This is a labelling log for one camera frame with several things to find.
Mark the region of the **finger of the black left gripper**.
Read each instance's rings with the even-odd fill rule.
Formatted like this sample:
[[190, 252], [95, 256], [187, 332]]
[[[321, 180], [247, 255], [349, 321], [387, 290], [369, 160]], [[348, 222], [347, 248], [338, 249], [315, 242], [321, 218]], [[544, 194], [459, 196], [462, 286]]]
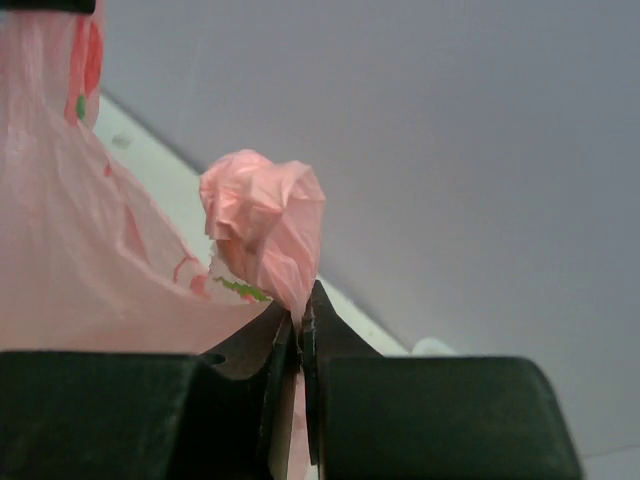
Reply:
[[2, 11], [49, 11], [82, 15], [95, 12], [95, 0], [0, 0]]

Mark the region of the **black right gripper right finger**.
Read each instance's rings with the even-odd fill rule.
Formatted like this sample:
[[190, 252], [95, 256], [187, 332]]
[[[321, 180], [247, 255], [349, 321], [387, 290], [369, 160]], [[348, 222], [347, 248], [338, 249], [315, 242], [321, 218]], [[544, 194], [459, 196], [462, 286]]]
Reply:
[[323, 479], [580, 479], [554, 389], [513, 356], [385, 356], [321, 284], [302, 320], [311, 463]]

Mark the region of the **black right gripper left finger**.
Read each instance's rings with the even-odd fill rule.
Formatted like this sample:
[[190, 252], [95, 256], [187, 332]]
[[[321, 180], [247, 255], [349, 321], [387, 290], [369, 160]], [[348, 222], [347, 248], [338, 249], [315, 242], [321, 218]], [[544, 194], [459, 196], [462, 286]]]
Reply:
[[295, 383], [271, 305], [199, 354], [5, 351], [5, 479], [283, 479]]

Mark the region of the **pink plastic bag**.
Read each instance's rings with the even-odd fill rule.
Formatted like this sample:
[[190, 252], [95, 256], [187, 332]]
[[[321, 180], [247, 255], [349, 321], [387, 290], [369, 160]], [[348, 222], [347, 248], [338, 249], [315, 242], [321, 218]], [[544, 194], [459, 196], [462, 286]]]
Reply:
[[311, 469], [296, 339], [319, 266], [325, 195], [306, 164], [252, 150], [200, 178], [200, 260], [94, 134], [103, 8], [2, 11], [1, 355], [199, 355], [269, 306], [295, 332], [287, 475]]

